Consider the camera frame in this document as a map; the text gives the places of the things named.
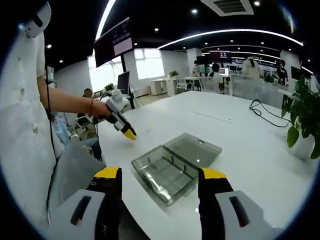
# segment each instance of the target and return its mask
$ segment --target clear plastic box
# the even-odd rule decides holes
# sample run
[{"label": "clear plastic box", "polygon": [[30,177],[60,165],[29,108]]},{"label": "clear plastic box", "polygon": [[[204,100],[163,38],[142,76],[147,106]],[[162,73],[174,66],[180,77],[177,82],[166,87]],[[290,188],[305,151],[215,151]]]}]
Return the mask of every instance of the clear plastic box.
[{"label": "clear plastic box", "polygon": [[132,161],[146,185],[167,205],[194,188],[199,168],[207,168],[222,149],[184,133]]}]

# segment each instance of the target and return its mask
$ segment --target white desk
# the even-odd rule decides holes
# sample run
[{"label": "white desk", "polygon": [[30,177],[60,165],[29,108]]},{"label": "white desk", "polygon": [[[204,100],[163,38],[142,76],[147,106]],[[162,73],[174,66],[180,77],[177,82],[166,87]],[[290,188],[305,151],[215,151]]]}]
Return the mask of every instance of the white desk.
[{"label": "white desk", "polygon": [[[241,190],[264,209],[273,227],[285,227],[309,192],[315,161],[289,155],[286,129],[276,128],[249,110],[251,101],[208,92],[188,91],[168,97],[124,116],[137,132],[127,139],[104,121],[99,141],[107,166],[122,168],[122,199],[137,224],[152,240],[200,240],[198,189],[169,207],[135,177],[131,161],[169,140],[189,133],[222,147],[211,168],[227,175],[233,189]],[[280,115],[281,110],[266,106]],[[285,122],[262,112],[275,124]]]}]

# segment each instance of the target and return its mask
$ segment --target office floor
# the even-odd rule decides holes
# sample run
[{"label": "office floor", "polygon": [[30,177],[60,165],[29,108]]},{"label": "office floor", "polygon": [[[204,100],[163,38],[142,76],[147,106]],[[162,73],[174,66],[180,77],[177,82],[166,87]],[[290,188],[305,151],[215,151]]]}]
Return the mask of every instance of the office floor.
[{"label": "office floor", "polygon": [[146,95],[146,96],[141,96],[138,98],[134,99],[134,105],[138,108],[141,107],[142,105],[148,105],[152,104],[156,101],[159,101],[161,99],[165,99],[168,97],[167,93],[161,94],[161,95]]}]

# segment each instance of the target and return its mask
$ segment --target person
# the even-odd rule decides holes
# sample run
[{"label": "person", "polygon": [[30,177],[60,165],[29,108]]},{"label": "person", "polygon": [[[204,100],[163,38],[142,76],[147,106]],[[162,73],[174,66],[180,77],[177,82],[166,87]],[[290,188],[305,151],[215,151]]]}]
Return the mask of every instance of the person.
[{"label": "person", "polygon": [[91,97],[93,96],[93,92],[90,88],[86,88],[84,91],[83,91],[83,95],[82,97],[85,97],[87,99],[90,99]]},{"label": "person", "polygon": [[217,63],[212,64],[212,72],[209,73],[208,77],[212,77],[213,79],[213,90],[214,91],[223,91],[224,86],[224,78],[219,74],[220,67]]},{"label": "person", "polygon": [[0,169],[24,216],[38,230],[49,225],[46,208],[56,157],[64,149],[51,131],[46,110],[110,116],[103,102],[70,95],[45,82],[43,31],[51,17],[49,3],[28,12],[8,48],[0,76]]},{"label": "person", "polygon": [[278,75],[278,83],[281,85],[288,85],[288,73],[287,70],[285,69],[286,62],[285,60],[281,60],[277,69],[276,73]]},{"label": "person", "polygon": [[260,79],[263,73],[260,69],[257,61],[254,60],[252,56],[248,57],[242,64],[242,74],[247,75],[254,79]]},{"label": "person", "polygon": [[192,77],[201,77],[201,70],[197,60],[194,61],[194,67],[192,69]]},{"label": "person", "polygon": [[[62,121],[60,117],[57,116],[56,111],[52,111],[50,114],[50,121],[52,122],[52,125],[55,129],[56,135],[59,138],[60,142],[64,145],[64,147],[69,144],[71,133],[69,132],[66,124]],[[93,137],[84,141],[81,141],[83,146],[88,149],[89,151],[92,151],[93,156],[100,160],[101,159],[101,148],[99,145],[99,141],[97,137]]]}]

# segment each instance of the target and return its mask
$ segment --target hand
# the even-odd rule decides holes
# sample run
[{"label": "hand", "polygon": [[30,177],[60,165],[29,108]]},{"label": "hand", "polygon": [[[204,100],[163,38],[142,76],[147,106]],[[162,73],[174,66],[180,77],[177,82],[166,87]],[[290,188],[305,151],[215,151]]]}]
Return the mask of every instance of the hand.
[{"label": "hand", "polygon": [[107,105],[101,101],[93,101],[92,113],[94,115],[110,116],[111,112],[108,110]]}]

